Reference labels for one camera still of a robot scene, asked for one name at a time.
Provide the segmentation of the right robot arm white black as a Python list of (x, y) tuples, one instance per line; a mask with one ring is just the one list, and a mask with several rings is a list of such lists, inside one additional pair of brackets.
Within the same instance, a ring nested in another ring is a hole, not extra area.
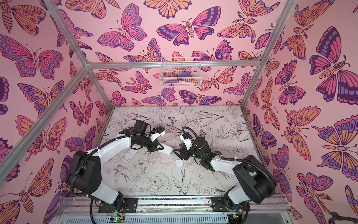
[(227, 211), (238, 211), (244, 208), (244, 204), (261, 204), (275, 195), (277, 182), (256, 157), (226, 158), (220, 151), (212, 151), (204, 137), (194, 140), (181, 136), (181, 139), (183, 143), (180, 148), (173, 150), (181, 160), (190, 157), (199, 159), (199, 165), (203, 168), (234, 175), (239, 183), (223, 196), (212, 198), (213, 206), (222, 204)]

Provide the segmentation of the small white remote control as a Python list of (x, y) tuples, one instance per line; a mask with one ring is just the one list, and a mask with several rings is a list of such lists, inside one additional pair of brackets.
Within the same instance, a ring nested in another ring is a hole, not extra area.
[(169, 155), (173, 151), (173, 148), (166, 144), (162, 144), (162, 147), (163, 148), (159, 152), (161, 152), (163, 154)]

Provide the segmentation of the white battery cover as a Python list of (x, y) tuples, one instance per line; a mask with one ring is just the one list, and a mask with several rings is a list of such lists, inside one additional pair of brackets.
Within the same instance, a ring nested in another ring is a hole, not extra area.
[(184, 166), (183, 160), (176, 160), (175, 163), (177, 168), (181, 168)]

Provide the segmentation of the long white remote control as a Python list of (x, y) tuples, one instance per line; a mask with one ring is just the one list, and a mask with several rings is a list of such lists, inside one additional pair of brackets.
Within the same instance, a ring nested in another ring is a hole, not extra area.
[(124, 162), (129, 162), (132, 157), (133, 157), (133, 154), (127, 152), (126, 154), (123, 155), (122, 161), (124, 161)]

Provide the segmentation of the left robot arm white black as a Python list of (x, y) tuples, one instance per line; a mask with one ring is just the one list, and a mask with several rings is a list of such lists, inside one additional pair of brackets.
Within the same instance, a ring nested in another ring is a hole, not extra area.
[(103, 181), (102, 167), (105, 163), (125, 149), (145, 148), (150, 153), (172, 149), (158, 140), (165, 134), (165, 129), (158, 126), (147, 132), (148, 125), (136, 120), (133, 127), (121, 131), (117, 137), (87, 152), (76, 152), (65, 180), (70, 186), (70, 196), (88, 197), (119, 207), (123, 195)]

